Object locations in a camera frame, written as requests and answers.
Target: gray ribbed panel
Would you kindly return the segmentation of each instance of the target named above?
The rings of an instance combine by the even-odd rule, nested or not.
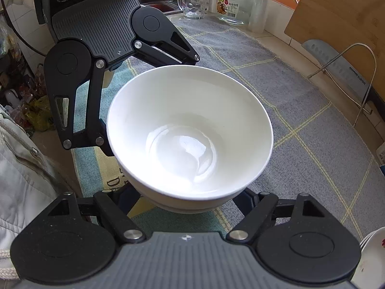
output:
[[[246,246],[225,242],[219,233],[156,232],[142,244],[125,245],[108,268],[67,286],[23,281],[16,289],[294,289],[267,273]],[[353,289],[345,282],[330,288]]]
[[[81,39],[93,56],[111,62],[132,52],[130,18],[139,7],[137,0],[85,0],[56,13],[52,26],[57,39]]]

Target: mug handle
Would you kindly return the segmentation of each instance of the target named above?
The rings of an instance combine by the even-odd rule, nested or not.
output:
[[[179,6],[180,10],[183,11],[182,0],[177,0],[177,1],[178,1],[178,6]]]

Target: glass jar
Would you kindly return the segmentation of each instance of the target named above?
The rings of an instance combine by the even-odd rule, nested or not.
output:
[[[217,16],[229,24],[249,23],[253,0],[217,0]]]

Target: cutting board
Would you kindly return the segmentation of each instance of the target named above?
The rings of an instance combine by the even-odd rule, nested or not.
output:
[[[373,86],[385,100],[385,0],[300,0],[285,34],[301,44],[323,40],[338,52],[367,44],[377,58]],[[374,62],[367,49],[357,46],[344,57],[370,82]]]

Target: glass mug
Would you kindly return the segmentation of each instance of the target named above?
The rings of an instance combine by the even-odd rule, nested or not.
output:
[[[178,6],[183,16],[191,19],[200,19],[205,16],[207,0],[178,0]]]

